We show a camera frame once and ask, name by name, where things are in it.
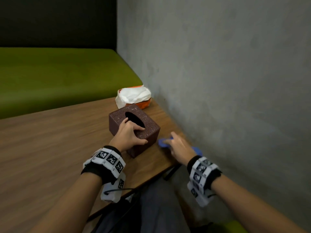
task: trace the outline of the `black wall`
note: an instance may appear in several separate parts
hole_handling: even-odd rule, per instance
[[[116,0],[0,0],[0,46],[110,48]]]

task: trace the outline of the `brown tissue box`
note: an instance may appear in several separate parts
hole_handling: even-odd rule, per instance
[[[157,141],[160,126],[157,125],[156,122],[153,121],[136,104],[131,104],[109,114],[109,131],[114,136],[118,132],[119,125],[126,117],[128,117],[129,121],[145,128],[144,131],[135,130],[134,133],[139,139],[146,139],[148,141],[145,145],[135,145],[127,151],[130,156],[135,158]]]

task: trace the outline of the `table surface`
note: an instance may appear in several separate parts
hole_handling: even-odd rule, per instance
[[[0,229],[27,232],[75,182],[82,164],[112,139],[108,114],[114,98],[0,120]],[[180,129],[153,100],[144,109],[159,138]],[[154,144],[132,159],[122,154],[124,188],[136,188],[176,164]],[[97,197],[91,214],[107,205]]]

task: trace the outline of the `hand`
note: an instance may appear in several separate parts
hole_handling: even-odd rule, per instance
[[[147,144],[147,140],[139,139],[135,136],[134,130],[143,131],[145,129],[132,121],[128,121],[128,118],[125,118],[120,124],[117,134],[114,138],[112,138],[109,145],[117,148],[120,152],[123,152],[132,148],[134,145]]]
[[[185,141],[185,139],[178,136],[175,132],[171,132],[172,140],[165,140],[164,143],[171,146],[171,153],[177,159],[178,162],[187,166],[188,162],[196,156],[195,151]]]

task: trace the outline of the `green bench seat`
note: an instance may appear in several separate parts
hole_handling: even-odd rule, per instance
[[[110,49],[0,47],[0,119],[114,97],[142,85]]]

